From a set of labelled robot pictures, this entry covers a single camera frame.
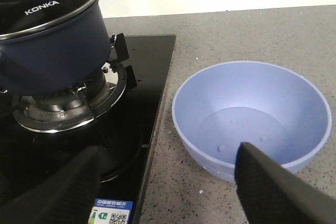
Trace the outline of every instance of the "lid rim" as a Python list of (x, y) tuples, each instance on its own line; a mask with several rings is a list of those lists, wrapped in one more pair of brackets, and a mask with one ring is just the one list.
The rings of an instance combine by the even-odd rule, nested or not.
[(31, 27), (31, 28), (28, 28), (28, 29), (16, 31), (14, 33), (0, 34), (0, 42), (4, 41), (4, 40), (22, 38), (22, 37), (25, 37), (25, 36), (28, 36), (28, 35), (36, 34), (38, 32), (41, 32), (41, 31), (53, 28), (53, 27), (55, 27), (57, 25), (60, 25), (60, 24), (62, 24), (64, 22), (70, 20), (71, 18), (73, 18), (73, 17), (75, 17), (75, 16), (83, 13), (85, 10), (87, 10), (88, 8), (90, 8), (97, 1), (98, 0), (88, 0), (83, 5), (81, 5), (77, 9), (73, 10), (72, 12), (69, 12), (66, 15), (63, 15), (63, 16), (61, 16), (59, 18), (51, 20), (51, 21), (49, 21), (47, 23), (40, 24), (38, 26), (34, 26), (34, 27)]

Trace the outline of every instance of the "label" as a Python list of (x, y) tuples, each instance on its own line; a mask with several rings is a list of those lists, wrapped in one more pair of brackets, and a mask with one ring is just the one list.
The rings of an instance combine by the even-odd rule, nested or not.
[(128, 224), (132, 201), (96, 199), (88, 224)]

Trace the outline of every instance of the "countertop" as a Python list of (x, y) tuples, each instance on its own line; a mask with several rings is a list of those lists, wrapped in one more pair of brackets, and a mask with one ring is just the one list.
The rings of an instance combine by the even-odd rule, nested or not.
[[(172, 101), (193, 73), (226, 61), (258, 60), (309, 79), (336, 114), (336, 6), (105, 19), (109, 34), (176, 34), (154, 130), (153, 162), (140, 223), (234, 223), (246, 217), (236, 186), (203, 170), (174, 128)], [(336, 127), (297, 176), (336, 197)]]

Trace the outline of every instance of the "gas stove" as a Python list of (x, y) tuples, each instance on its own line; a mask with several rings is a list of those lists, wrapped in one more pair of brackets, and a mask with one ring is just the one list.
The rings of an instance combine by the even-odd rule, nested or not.
[(6, 181), (0, 186), (0, 205), (96, 145), (102, 183), (89, 222), (139, 222), (175, 36), (125, 40), (129, 59), (106, 63), (81, 85), (47, 95), (0, 94), (0, 111), (24, 107), (0, 118), (0, 174)]

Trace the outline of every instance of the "burner ring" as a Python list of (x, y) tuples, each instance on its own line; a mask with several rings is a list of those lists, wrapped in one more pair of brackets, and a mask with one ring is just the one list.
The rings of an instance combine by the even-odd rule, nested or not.
[(79, 106), (75, 104), (68, 110), (59, 110), (60, 108), (57, 106), (42, 106), (43, 108), (41, 108), (33, 97), (16, 95), (13, 98), (13, 105), (20, 102), (29, 105), (24, 111), (15, 111), (13, 113), (14, 118), (22, 127), (30, 131), (44, 133), (71, 130), (88, 124), (93, 118), (100, 117), (115, 105), (126, 88), (127, 74), (122, 64), (116, 63), (113, 65), (116, 72), (112, 71), (109, 63), (106, 63), (103, 67), (108, 68), (108, 72), (103, 73), (105, 78), (103, 87), (92, 99), (88, 96), (88, 103), (94, 117), (92, 117), (85, 104)]

